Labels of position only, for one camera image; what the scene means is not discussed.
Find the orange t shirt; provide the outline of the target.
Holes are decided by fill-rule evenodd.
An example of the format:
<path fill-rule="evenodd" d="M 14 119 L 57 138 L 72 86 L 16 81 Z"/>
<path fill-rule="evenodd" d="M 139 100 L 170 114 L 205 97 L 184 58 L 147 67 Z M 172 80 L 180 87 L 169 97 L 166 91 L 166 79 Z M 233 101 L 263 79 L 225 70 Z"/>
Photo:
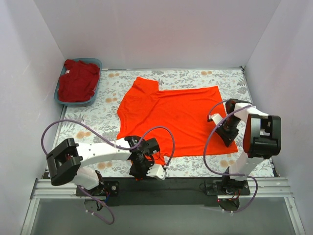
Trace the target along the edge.
<path fill-rule="evenodd" d="M 221 100 L 217 86 L 161 91 L 157 81 L 137 77 L 117 110 L 121 122 L 117 138 L 141 137 L 157 127 L 145 139 L 156 138 L 159 164 L 164 163 L 164 156 L 200 156 L 214 128 L 207 121 L 209 111 L 225 117 Z"/>

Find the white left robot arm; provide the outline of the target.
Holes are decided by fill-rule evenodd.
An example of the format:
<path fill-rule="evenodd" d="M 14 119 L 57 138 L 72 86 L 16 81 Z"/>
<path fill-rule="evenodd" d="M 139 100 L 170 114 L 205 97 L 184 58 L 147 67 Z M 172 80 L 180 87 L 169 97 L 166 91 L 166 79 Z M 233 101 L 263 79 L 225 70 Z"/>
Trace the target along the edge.
<path fill-rule="evenodd" d="M 153 154 L 159 151 L 155 138 L 144 140 L 128 136 L 111 144 L 76 143 L 73 138 L 68 138 L 51 150 L 46 159 L 53 186 L 74 183 L 91 190 L 103 184 L 101 173 L 91 165 L 109 161 L 131 161 L 129 174 L 136 179 L 164 180 L 163 166 L 153 159 Z"/>

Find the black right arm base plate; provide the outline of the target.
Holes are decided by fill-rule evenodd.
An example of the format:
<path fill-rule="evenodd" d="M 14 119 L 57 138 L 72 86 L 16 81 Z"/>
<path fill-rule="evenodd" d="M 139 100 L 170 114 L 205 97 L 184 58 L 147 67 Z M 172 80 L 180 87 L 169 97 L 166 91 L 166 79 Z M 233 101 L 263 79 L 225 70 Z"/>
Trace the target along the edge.
<path fill-rule="evenodd" d="M 236 181 L 233 179 L 224 181 L 222 178 L 208 178 L 203 183 L 204 192 L 208 196 L 229 195 L 234 194 L 250 195 L 250 189 L 247 181 Z"/>

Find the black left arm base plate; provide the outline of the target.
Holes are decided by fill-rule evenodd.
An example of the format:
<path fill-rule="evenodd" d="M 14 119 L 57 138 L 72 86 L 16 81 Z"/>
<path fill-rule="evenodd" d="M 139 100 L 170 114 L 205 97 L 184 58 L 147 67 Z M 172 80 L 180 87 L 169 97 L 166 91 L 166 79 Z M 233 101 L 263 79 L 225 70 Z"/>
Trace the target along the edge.
<path fill-rule="evenodd" d="M 116 180 L 102 179 L 95 183 L 85 183 L 84 190 L 92 196 L 98 197 L 116 197 L 119 194 L 119 182 Z"/>

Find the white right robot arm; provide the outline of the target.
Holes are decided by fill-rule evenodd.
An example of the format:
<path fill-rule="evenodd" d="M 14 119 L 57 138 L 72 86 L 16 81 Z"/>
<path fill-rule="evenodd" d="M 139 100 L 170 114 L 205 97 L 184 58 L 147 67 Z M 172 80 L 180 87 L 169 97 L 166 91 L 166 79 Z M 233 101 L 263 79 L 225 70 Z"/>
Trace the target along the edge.
<path fill-rule="evenodd" d="M 253 104 L 239 99 L 221 101 L 225 104 L 227 118 L 209 114 L 208 121 L 217 126 L 216 133 L 229 147 L 237 137 L 238 124 L 246 124 L 243 152 L 237 161 L 227 168 L 225 181 L 244 181 L 255 167 L 264 160 L 277 156 L 281 150 L 281 118 L 259 111 Z"/>

